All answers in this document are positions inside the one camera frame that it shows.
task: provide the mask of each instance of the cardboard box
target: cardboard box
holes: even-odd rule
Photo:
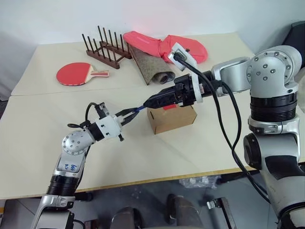
[[[147,108],[147,115],[154,134],[159,134],[182,126],[191,125],[197,117],[197,114],[192,106],[176,106],[170,109]]]

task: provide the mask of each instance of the red cloth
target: red cloth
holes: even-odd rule
[[[189,49],[189,54],[195,58],[197,63],[205,61],[208,57],[208,53],[201,43],[185,37],[168,35],[164,41],[161,41],[160,39],[148,37],[136,31],[127,32],[123,37],[133,47],[152,56],[162,57],[166,62],[171,62],[167,56],[176,42],[181,44],[185,49]]]

